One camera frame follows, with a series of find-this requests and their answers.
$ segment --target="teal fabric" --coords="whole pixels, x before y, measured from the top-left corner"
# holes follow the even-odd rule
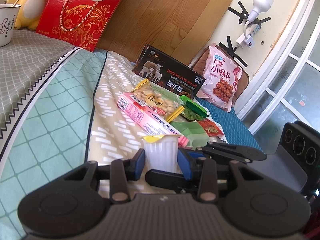
[[[61,67],[24,121],[0,181],[0,239],[25,235],[20,200],[84,162],[93,93],[106,51],[79,50]]]
[[[246,128],[246,126],[241,122],[241,120],[236,116],[234,108],[231,108],[231,112],[228,113],[222,109],[214,106],[208,101],[196,98],[199,103],[207,108],[211,114],[211,117],[214,121],[218,122],[226,135],[228,143],[250,146],[259,149],[262,151],[261,147]]]

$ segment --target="gray patterned cloth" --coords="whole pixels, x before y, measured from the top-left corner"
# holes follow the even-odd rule
[[[26,30],[15,30],[0,48],[0,138],[9,115],[49,67],[74,46]]]

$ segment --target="zigzag trim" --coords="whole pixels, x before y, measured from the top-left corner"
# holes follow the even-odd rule
[[[60,64],[60,61],[67,56],[70,52],[72,51],[77,51],[75,48],[69,50],[67,53],[65,53],[64,55],[62,55],[61,57],[59,57],[57,60],[55,60],[55,62],[53,64],[51,64],[49,66],[49,68],[47,70],[45,70],[43,72],[43,74],[35,81],[34,85],[31,85],[31,88],[28,88],[28,92],[24,93],[24,96],[22,96],[20,98],[20,101],[17,102],[17,107],[13,108],[12,113],[9,114],[9,121],[5,121],[4,125],[5,128],[0,128],[0,139],[3,139],[3,132],[4,131],[8,131],[7,130],[7,125],[11,124],[11,117],[16,117],[16,112],[19,111],[19,106],[23,106],[23,101],[22,100],[27,100],[27,95],[30,96],[30,91],[33,91],[33,88],[36,88],[37,84],[40,84],[40,81],[45,81],[48,77],[46,77],[47,75],[50,74],[50,71],[53,69],[53,67],[56,67]]]

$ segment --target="light bulb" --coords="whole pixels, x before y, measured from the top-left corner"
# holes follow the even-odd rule
[[[248,16],[248,21],[253,22],[260,13],[268,11],[273,1],[274,0],[253,0],[253,9]]]

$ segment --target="brown cushion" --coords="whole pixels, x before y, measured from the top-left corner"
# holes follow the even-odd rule
[[[242,75],[241,78],[238,81],[238,89],[235,93],[235,95],[232,98],[232,101],[235,102],[239,96],[242,94],[242,92],[247,88],[249,84],[249,76],[248,74],[244,71],[244,69],[234,60],[230,57],[230,55],[221,47],[216,45],[216,47],[228,58],[230,58],[237,66],[239,66],[242,69]],[[207,58],[209,56],[209,47],[205,48],[202,54],[199,56],[199,58],[194,62],[192,65],[191,69],[196,71],[198,74],[203,75],[204,69],[205,69],[205,64],[207,61]]]

